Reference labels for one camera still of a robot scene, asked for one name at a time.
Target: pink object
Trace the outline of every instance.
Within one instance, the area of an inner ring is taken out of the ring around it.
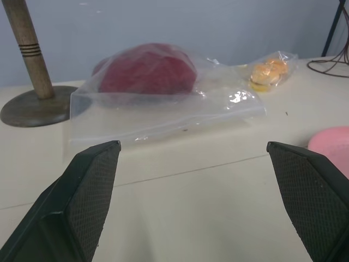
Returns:
[[[314,135],[308,149],[326,156],[349,178],[349,127],[325,129]]]

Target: table surface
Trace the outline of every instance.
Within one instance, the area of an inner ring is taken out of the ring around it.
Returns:
[[[311,261],[282,204],[266,146],[306,146],[324,128],[349,125],[348,81],[300,61],[286,83],[260,94],[266,117],[123,147],[93,261]],[[0,88],[0,106],[30,88]],[[25,129],[0,123],[0,133],[1,246],[84,148],[69,147],[69,122]]]

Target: black cable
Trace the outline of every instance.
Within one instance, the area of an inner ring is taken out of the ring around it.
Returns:
[[[345,18],[346,24],[347,24],[347,32],[348,32],[348,36],[347,36],[347,42],[345,43],[344,48],[342,49],[342,51],[334,58],[332,59],[319,59],[319,60],[312,60],[310,61],[308,64],[306,64],[308,66],[308,68],[310,68],[311,70],[324,74],[324,75],[331,75],[331,76],[337,76],[340,78],[349,78],[349,75],[336,75],[336,74],[332,74],[329,73],[329,71],[331,71],[338,63],[341,64],[346,64],[349,66],[349,54],[348,54],[348,48],[349,48],[349,14],[347,13],[344,5],[342,6],[342,12],[343,12],[343,16]],[[313,63],[317,63],[317,64],[321,64],[321,63],[334,63],[329,69],[325,70],[325,71],[320,71],[315,69],[314,67],[312,67],[311,65]]]
[[[325,47],[324,47],[324,49],[322,51],[322,55],[321,55],[322,57],[327,55],[327,52],[328,52],[329,46],[331,44],[334,32],[335,32],[335,30],[337,28],[337,24],[338,24],[340,15],[341,15],[342,10],[344,8],[345,1],[346,0],[339,0],[339,5],[338,5],[338,8],[337,8],[337,12],[336,12],[336,14],[334,16],[333,23],[331,25],[331,29],[329,31],[329,34],[328,34],[328,37],[327,37],[327,40],[326,40]]]

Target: red object in bag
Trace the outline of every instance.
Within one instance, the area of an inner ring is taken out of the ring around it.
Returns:
[[[113,59],[107,68],[103,65]],[[99,62],[92,75],[105,70],[99,92],[139,94],[190,93],[196,69],[176,46],[144,44]]]

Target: clear plastic bag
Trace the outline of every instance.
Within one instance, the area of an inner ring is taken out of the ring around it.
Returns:
[[[265,114],[232,67],[167,44],[102,60],[71,95],[73,144],[137,141],[190,125]]]
[[[237,67],[237,70],[251,88],[258,92],[268,92],[284,83],[297,69],[297,63],[297,55],[278,51]]]

